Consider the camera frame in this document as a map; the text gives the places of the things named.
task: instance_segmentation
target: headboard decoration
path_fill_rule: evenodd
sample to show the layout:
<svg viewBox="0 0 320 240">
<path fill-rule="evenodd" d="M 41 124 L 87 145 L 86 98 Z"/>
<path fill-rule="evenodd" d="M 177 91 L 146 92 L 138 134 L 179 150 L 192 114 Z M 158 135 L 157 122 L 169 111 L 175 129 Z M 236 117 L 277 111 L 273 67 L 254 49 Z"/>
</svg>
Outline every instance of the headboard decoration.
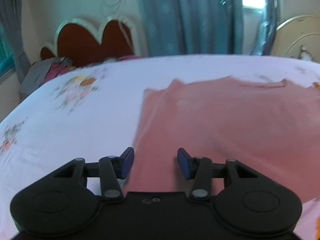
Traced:
<svg viewBox="0 0 320 240">
<path fill-rule="evenodd" d="M 101 62 L 107 57 L 140 56 L 135 26 L 126 17 L 108 17 L 100 28 L 84 19 L 61 23 L 53 44 L 47 43 L 40 52 L 42 60 L 68 57 L 74 66 Z"/>
</svg>

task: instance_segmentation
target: gray curtain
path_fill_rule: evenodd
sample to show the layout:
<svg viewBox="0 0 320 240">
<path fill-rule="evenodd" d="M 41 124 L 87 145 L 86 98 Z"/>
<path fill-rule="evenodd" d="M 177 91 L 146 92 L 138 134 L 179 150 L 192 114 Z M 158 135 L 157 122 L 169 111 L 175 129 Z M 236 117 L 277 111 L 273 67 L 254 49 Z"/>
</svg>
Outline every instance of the gray curtain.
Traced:
<svg viewBox="0 0 320 240">
<path fill-rule="evenodd" d="M 0 25 L 12 49 L 20 82 L 28 73 L 30 62 L 25 54 L 21 33 L 21 0 L 0 0 Z"/>
<path fill-rule="evenodd" d="M 270 55 L 276 36 L 276 10 L 275 0 L 266 0 L 255 46 L 251 54 Z"/>
<path fill-rule="evenodd" d="M 140 0 L 150 56 L 242 53 L 242 0 Z"/>
</svg>

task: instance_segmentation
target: cream headboard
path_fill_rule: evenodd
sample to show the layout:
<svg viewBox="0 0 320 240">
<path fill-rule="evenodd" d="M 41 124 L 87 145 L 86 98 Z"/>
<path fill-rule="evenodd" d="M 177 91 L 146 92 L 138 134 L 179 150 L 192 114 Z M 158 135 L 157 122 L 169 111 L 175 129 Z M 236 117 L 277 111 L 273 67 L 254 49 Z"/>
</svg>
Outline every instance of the cream headboard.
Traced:
<svg viewBox="0 0 320 240">
<path fill-rule="evenodd" d="M 304 46 L 320 62 L 320 19 L 311 15 L 294 17 L 282 23 L 276 31 L 276 39 L 271 55 L 295 57 Z"/>
</svg>

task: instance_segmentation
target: floral print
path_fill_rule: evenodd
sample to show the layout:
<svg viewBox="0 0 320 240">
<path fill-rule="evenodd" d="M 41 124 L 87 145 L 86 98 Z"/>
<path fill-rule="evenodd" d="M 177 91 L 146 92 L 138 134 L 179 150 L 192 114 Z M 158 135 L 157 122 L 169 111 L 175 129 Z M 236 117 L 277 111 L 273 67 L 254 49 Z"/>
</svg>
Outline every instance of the floral print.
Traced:
<svg viewBox="0 0 320 240">
<path fill-rule="evenodd" d="M 12 127 L 7 127 L 3 138 L 4 141 L 2 145 L 0 145 L 0 155 L 4 152 L 7 152 L 12 144 L 17 143 L 16 135 L 21 130 L 21 126 L 24 124 L 25 121 L 16 123 Z"/>
<path fill-rule="evenodd" d="M 62 103 L 57 109 L 64 109 L 71 106 L 68 113 L 69 115 L 76 107 L 82 104 L 86 96 L 99 89 L 97 83 L 106 78 L 107 73 L 108 69 L 106 67 L 102 70 L 95 68 L 89 75 L 76 75 L 67 80 L 52 93 L 57 92 L 55 99 L 64 96 Z"/>
</svg>

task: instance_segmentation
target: white bedsheet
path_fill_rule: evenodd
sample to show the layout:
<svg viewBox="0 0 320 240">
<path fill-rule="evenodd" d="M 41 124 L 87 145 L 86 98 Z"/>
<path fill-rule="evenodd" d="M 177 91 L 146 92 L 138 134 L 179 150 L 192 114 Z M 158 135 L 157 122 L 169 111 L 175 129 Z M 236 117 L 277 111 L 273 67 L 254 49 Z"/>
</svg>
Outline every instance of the white bedsheet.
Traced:
<svg viewBox="0 0 320 240">
<path fill-rule="evenodd" d="M 0 124 L 0 239 L 17 233 L 9 203 L 18 191 L 74 158 L 97 162 L 131 146 L 145 88 L 228 75 L 253 82 L 287 78 L 308 87 L 320 82 L 320 65 L 275 57 L 158 57 L 81 69 L 43 85 Z M 88 188 L 98 194 L 99 181 L 89 180 Z"/>
</svg>

